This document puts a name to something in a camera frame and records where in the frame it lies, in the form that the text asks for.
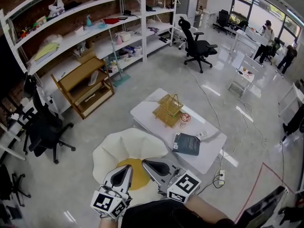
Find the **black office chair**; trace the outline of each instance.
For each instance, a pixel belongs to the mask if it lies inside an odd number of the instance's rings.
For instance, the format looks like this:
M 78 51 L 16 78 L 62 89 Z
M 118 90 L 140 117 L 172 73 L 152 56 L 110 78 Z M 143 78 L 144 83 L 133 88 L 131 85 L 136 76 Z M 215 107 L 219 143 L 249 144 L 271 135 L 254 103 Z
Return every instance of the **black office chair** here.
M 205 57 L 208 57 L 209 55 L 217 54 L 218 52 L 214 49 L 217 48 L 217 45 L 210 45 L 209 42 L 206 40 L 198 40 L 199 35 L 204 35 L 203 32 L 195 32 L 193 33 L 196 37 L 195 40 L 193 39 L 193 36 L 190 32 L 190 23 L 186 20 L 184 20 L 182 17 L 179 21 L 179 26 L 181 27 L 182 31 L 187 37 L 187 45 L 186 45 L 186 52 L 187 56 L 193 57 L 192 59 L 186 60 L 184 62 L 185 65 L 187 65 L 187 62 L 191 61 L 198 61 L 199 67 L 200 67 L 200 73 L 203 73 L 203 69 L 201 67 L 200 62 L 204 62 L 210 65 L 212 67 L 212 64 L 208 62 Z
M 222 11 L 218 12 L 218 17 L 217 17 L 218 25 L 213 24 L 213 28 L 217 29 L 218 32 L 222 30 L 227 35 L 227 30 L 224 27 L 229 26 L 228 21 L 229 21 L 229 13 L 228 11 L 222 9 Z
M 60 146 L 65 145 L 72 151 L 76 150 L 75 147 L 62 142 L 59 139 L 61 135 L 68 129 L 68 127 L 72 128 L 74 125 L 72 123 L 69 123 L 63 127 L 62 120 L 58 117 L 58 114 L 52 114 L 49 111 L 47 104 L 42 105 L 38 91 L 36 89 L 35 77 L 27 75 L 25 89 L 27 91 L 27 97 L 33 97 L 33 103 L 38 112 L 38 117 L 27 130 L 24 148 L 26 149 L 29 137 L 31 145 L 28 147 L 28 149 L 31 152 L 33 151 L 34 154 L 38 157 L 46 149 L 52 149 L 53 161 L 55 164 L 58 164 L 58 160 L 56 159 L 57 144 Z
M 5 165 L 0 166 L 0 200 L 10 200 L 11 193 L 15 193 L 17 196 L 18 203 L 21 207 L 24 207 L 24 204 L 20 201 L 19 193 L 27 198 L 31 198 L 31 195 L 25 194 L 20 189 L 21 179 L 25 177 L 25 174 L 18 176 L 15 173 L 11 175 L 13 183 L 10 181 L 10 175 Z
M 266 61 L 268 59 L 270 64 L 272 65 L 271 57 L 275 57 L 276 52 L 278 51 L 278 49 L 281 48 L 281 45 L 284 46 L 285 43 L 283 41 L 281 41 L 279 38 L 275 37 L 274 42 L 271 44 L 271 49 L 268 52 L 264 61 Z

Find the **teal mop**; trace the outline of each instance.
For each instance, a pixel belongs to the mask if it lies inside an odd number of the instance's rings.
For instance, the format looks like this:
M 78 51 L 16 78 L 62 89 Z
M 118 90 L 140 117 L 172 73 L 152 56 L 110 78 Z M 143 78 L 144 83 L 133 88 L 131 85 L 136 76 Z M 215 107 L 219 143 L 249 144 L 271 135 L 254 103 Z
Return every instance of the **teal mop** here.
M 113 52 L 114 52 L 115 61 L 116 61 L 119 76 L 120 76 L 120 79 L 113 80 L 113 85 L 115 87 L 118 87 L 119 85 L 122 85 L 125 81 L 127 81 L 130 78 L 130 76 L 128 74 L 124 74 L 124 76 L 122 75 L 123 70 L 120 68 L 119 63 L 118 63 L 118 59 L 117 59 L 117 55 L 116 55 L 116 51 L 115 51 L 115 46 L 114 46 L 114 42 L 113 42 L 113 39 L 112 39 L 110 29 L 109 29 L 109 33 L 110 33 L 110 38 L 111 38 L 111 43 L 112 43 L 112 48 L 113 48 Z

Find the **white shelving unit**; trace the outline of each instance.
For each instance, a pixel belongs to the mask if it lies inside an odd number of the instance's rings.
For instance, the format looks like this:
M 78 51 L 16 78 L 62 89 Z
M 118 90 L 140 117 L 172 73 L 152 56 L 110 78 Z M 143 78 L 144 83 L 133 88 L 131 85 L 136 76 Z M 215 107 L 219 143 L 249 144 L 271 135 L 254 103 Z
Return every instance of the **white shelving unit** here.
M 140 43 L 142 45 L 142 55 L 139 57 L 132 57 L 128 61 L 121 61 L 119 60 L 119 67 L 121 70 L 125 69 L 129 65 L 133 64 L 134 62 L 142 59 L 143 62 L 147 60 L 147 55 L 154 52 L 155 50 L 165 46 L 165 45 L 172 45 L 172 39 L 173 39 L 173 24 L 170 23 L 163 23 L 159 19 L 158 15 L 163 14 L 163 13 L 171 13 L 173 12 L 173 23 L 175 20 L 175 11 L 176 11 L 176 3 L 174 4 L 173 9 L 164 9 L 160 7 L 153 7 L 153 10 L 155 11 L 146 11 L 146 0 L 137 0 L 140 4 L 141 12 L 132 12 L 132 14 L 136 16 L 131 16 L 128 17 L 126 20 L 121 20 L 118 23 L 112 24 L 112 25 L 107 25 L 106 28 L 98 28 L 95 26 L 92 26 L 88 28 L 86 31 L 87 33 L 79 36 L 76 35 L 75 32 L 71 32 L 68 35 L 64 36 L 63 41 L 58 48 L 58 50 L 43 60 L 42 62 L 37 63 L 33 56 L 29 62 L 27 63 L 27 67 L 23 64 L 23 61 L 21 60 L 20 55 L 22 55 L 23 49 L 22 46 L 24 43 L 26 43 L 30 39 L 34 39 L 35 36 L 38 36 L 38 34 L 43 31 L 44 29 L 48 28 L 49 26 L 59 22 L 60 20 L 71 16 L 77 12 L 83 11 L 85 9 L 98 6 L 103 3 L 107 2 L 112 2 L 116 0 L 97 0 L 97 1 L 89 1 L 87 3 L 81 4 L 80 6 L 73 8 L 71 10 L 68 10 L 61 15 L 57 16 L 56 18 L 53 18 L 52 20 L 48 21 L 41 27 L 37 28 L 35 31 L 31 32 L 29 35 L 27 35 L 25 38 L 20 40 L 18 43 L 15 43 L 14 39 L 12 38 L 12 35 L 14 34 L 13 32 L 13 22 L 12 18 L 15 17 L 16 15 L 20 14 L 22 11 L 25 9 L 29 8 L 33 4 L 37 3 L 40 0 L 27 0 L 17 6 L 15 9 L 13 9 L 11 12 L 9 12 L 7 15 L 4 15 L 3 10 L 0 10 L 0 21 L 1 25 L 3 27 L 4 34 L 6 36 L 6 39 L 9 43 L 9 46 L 20 66 L 20 68 L 23 70 L 23 72 L 28 72 L 31 75 L 35 75 L 40 82 L 42 83 L 43 86 L 43 91 L 45 96 L 51 96 L 53 98 L 53 101 L 55 102 L 55 105 L 60 105 L 59 108 L 59 113 L 64 112 L 69 106 L 69 102 L 63 97 L 61 92 L 58 90 L 55 82 L 51 78 L 51 74 L 54 75 L 56 80 L 60 80 L 63 78 L 66 74 L 80 66 L 80 63 L 76 60 L 75 56 L 70 56 L 67 59 L 63 60 L 60 62 L 58 65 L 56 65 L 53 69 L 51 69 L 49 72 L 47 72 L 45 75 L 43 75 L 41 78 L 37 76 L 37 71 L 39 71 L 41 68 L 43 68 L 47 63 L 52 61 L 54 58 L 62 54 L 63 52 L 67 51 L 68 49 L 72 48 L 73 46 L 77 45 L 81 41 L 84 41 L 86 39 L 89 39 L 103 31 L 108 30 L 110 32 L 110 29 L 123 25 L 124 29 L 126 29 L 125 24 L 131 21 L 135 21 L 137 19 L 141 20 L 141 25 L 134 26 L 129 28 L 128 30 L 133 30 L 133 31 L 138 31 L 139 33 L 132 34 L 131 40 L 122 43 L 121 45 L 114 45 L 114 51 L 118 51 L 122 49 L 125 46 L 128 46 L 133 43 Z M 124 11 L 124 0 L 119 0 L 121 4 L 121 13 L 120 14 L 114 14 L 109 16 L 108 18 L 117 18 L 117 17 L 123 17 L 122 12 Z M 154 22 L 153 23 L 146 23 L 147 19 L 151 19 L 151 16 L 154 16 Z M 154 27 L 158 28 L 159 31 L 155 34 L 153 31 L 151 31 L 148 27 Z M 159 34 L 162 34 L 164 32 L 170 32 L 171 36 L 170 39 L 167 40 L 166 43 L 163 41 L 159 40 Z M 95 53 L 96 56 L 100 59 L 112 54 L 113 52 L 113 47 L 110 39 L 103 39 L 100 41 L 97 41 L 95 43 Z M 118 69 L 114 70 L 112 73 L 110 73 L 110 76 L 115 75 L 118 73 Z

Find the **black shirt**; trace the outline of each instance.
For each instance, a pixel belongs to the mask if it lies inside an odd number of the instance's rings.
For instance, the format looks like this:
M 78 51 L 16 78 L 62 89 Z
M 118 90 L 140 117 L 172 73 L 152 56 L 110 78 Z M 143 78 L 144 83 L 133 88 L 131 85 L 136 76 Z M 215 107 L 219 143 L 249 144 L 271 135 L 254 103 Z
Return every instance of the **black shirt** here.
M 292 61 L 297 56 L 297 54 L 297 51 L 291 45 L 287 47 L 286 59 Z
M 121 228 L 232 228 L 230 219 L 222 219 L 215 225 L 197 217 L 182 203 L 167 199 L 127 209 Z

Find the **gold wire cage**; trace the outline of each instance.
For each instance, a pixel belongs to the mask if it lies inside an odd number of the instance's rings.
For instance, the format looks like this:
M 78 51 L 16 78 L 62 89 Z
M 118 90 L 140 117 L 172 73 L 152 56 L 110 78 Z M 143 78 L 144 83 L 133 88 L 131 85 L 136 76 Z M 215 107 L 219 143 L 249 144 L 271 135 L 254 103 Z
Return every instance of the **gold wire cage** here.
M 165 123 L 165 126 L 174 127 L 180 120 L 180 109 L 184 106 L 179 102 L 178 95 L 167 94 L 158 102 L 158 104 L 160 106 L 153 111 L 153 114 Z

